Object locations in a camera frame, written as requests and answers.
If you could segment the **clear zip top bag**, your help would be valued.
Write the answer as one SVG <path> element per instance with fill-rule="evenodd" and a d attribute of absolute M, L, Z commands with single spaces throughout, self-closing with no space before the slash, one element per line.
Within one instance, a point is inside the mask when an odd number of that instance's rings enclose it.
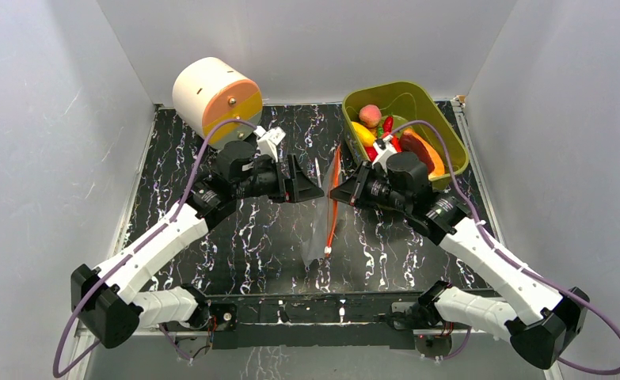
<path fill-rule="evenodd" d="M 333 159 L 328 169 L 324 172 L 321 188 L 325 193 L 323 200 L 318 200 L 312 221 L 312 235 L 304 243 L 301 255 L 302 262 L 309 267 L 314 261 L 330 257 L 333 250 L 333 239 L 336 235 L 338 219 L 340 217 L 339 205 L 329 193 L 341 179 L 341 148 L 334 151 Z"/>

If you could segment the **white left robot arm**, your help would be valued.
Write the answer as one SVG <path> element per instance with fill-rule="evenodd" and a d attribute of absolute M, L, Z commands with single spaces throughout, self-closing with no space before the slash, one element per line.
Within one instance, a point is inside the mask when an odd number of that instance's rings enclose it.
<path fill-rule="evenodd" d="M 229 218 L 239 200 L 264 197 L 273 203 L 301 203 L 323 190 L 288 155 L 288 173 L 270 154 L 257 154 L 247 142 L 229 142 L 211 167 L 196 174 L 188 198 L 119 256 L 95 268 L 83 264 L 71 274 L 71 301 L 78 320 L 105 348 L 116 348 L 137 329 L 178 322 L 205 329 L 221 322 L 207 296 L 191 285 L 168 291 L 143 286 L 178 253 L 205 238 Z"/>

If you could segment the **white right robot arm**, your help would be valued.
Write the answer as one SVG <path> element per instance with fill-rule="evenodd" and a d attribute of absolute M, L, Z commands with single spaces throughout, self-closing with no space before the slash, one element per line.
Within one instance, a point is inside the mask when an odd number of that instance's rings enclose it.
<path fill-rule="evenodd" d="M 395 329 L 439 328 L 445 322 L 470 326 L 506 340 L 529 364 L 550 368 L 582 329 L 586 309 L 498 256 L 496 241 L 483 238 L 468 207 L 436 191 L 426 165 L 412 153 L 397 153 L 385 165 L 364 161 L 358 171 L 331 190 L 331 199 L 357 208 L 401 213 L 415 232 L 476 271 L 501 301 L 470 294 L 437 281 L 411 306 L 398 302 L 380 315 Z"/>

